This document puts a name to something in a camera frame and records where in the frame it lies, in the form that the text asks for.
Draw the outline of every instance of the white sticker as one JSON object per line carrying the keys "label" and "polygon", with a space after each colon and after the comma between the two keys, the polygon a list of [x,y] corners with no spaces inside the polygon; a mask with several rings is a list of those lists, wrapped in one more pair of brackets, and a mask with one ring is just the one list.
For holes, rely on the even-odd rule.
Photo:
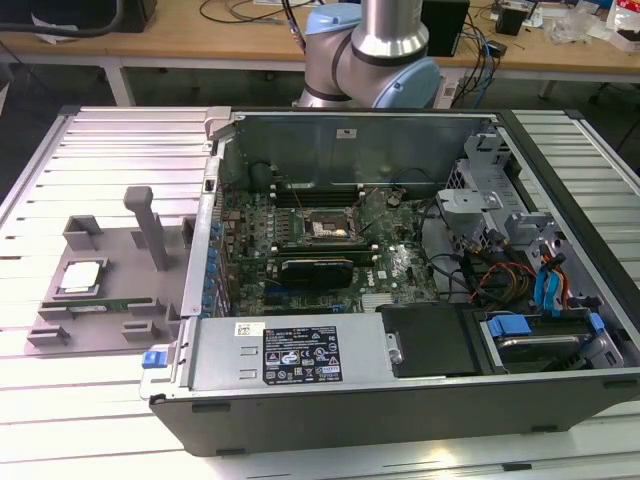
{"label": "white sticker", "polygon": [[71,313],[89,313],[89,312],[106,312],[107,307],[104,305],[87,305],[84,307],[69,307]]}
{"label": "white sticker", "polygon": [[338,130],[336,130],[337,139],[356,138],[357,136],[357,128],[339,128]]}
{"label": "white sticker", "polygon": [[264,322],[236,323],[236,337],[261,337]]}

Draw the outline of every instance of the warning label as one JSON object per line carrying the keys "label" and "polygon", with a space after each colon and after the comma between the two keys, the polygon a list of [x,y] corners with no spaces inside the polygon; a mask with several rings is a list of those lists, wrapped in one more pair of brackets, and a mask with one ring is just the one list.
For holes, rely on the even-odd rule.
{"label": "warning label", "polygon": [[263,338],[267,385],[342,381],[336,327],[266,329]]}

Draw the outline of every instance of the gray post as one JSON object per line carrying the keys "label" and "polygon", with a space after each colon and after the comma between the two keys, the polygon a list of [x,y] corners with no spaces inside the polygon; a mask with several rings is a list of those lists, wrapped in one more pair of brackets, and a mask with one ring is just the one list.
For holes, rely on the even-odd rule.
{"label": "gray post", "polygon": [[164,248],[162,227],[151,211],[153,191],[150,187],[129,187],[124,195],[124,206],[136,215],[140,231],[159,272],[167,270],[169,259]]}

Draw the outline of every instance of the electronic device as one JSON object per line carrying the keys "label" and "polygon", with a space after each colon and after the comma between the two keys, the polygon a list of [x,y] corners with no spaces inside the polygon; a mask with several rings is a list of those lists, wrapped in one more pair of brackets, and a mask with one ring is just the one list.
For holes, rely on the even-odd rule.
{"label": "electronic device", "polygon": [[469,5],[469,0],[425,0],[422,3],[422,23],[429,30],[427,55],[455,55]]}
{"label": "electronic device", "polygon": [[[139,33],[155,13],[156,0],[124,0],[123,17],[117,32]],[[33,0],[31,13],[53,25],[76,25],[79,29],[106,25],[115,14],[113,0]]]}
{"label": "electronic device", "polygon": [[513,113],[205,130],[184,323],[143,361],[191,454],[562,431],[640,393],[637,287]]}
{"label": "electronic device", "polygon": [[[116,3],[120,3],[122,8],[122,16],[117,21],[117,26],[113,29],[101,29],[115,18]],[[0,22],[15,24],[16,28],[23,24],[24,31],[32,31],[33,16],[52,25],[76,25],[81,32],[101,29],[105,30],[101,33],[103,35],[111,30],[139,33],[144,31],[153,18],[156,4],[157,0],[0,0]]]}
{"label": "electronic device", "polygon": [[520,33],[522,22],[527,18],[529,10],[522,4],[509,3],[501,5],[496,20],[496,33],[516,36]]}

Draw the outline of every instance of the table leg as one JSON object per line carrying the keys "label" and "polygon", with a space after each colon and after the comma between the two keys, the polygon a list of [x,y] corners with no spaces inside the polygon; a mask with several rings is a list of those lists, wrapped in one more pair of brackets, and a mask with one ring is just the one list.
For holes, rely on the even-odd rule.
{"label": "table leg", "polygon": [[136,104],[131,92],[131,86],[127,79],[127,72],[124,67],[118,63],[108,63],[102,66],[107,74],[107,80],[113,92],[113,98],[119,107],[133,107]]}
{"label": "table leg", "polygon": [[441,70],[440,87],[433,101],[433,108],[448,109],[456,95],[458,83],[464,77],[464,69]]}
{"label": "table leg", "polygon": [[553,91],[553,87],[555,86],[556,86],[555,80],[547,80],[542,84],[542,88],[538,92],[538,96],[546,100],[551,95],[551,92]]}

